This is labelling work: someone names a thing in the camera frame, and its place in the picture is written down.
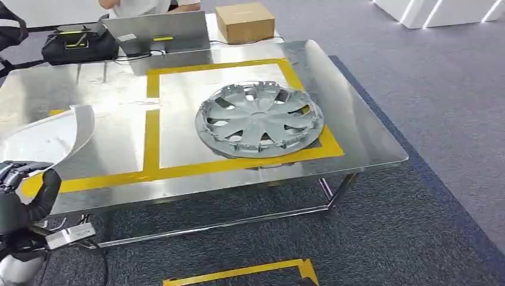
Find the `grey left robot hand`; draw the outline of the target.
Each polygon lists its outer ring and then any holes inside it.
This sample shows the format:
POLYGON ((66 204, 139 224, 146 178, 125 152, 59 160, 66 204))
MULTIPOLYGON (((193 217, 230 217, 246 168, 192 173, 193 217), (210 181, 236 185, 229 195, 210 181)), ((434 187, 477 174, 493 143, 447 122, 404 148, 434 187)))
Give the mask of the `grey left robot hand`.
POLYGON ((45 161, 1 162, 1 235, 8 235, 46 218, 55 204, 61 177, 53 163, 45 161), (21 183, 42 175, 42 185, 34 199, 25 204, 17 194, 21 183))

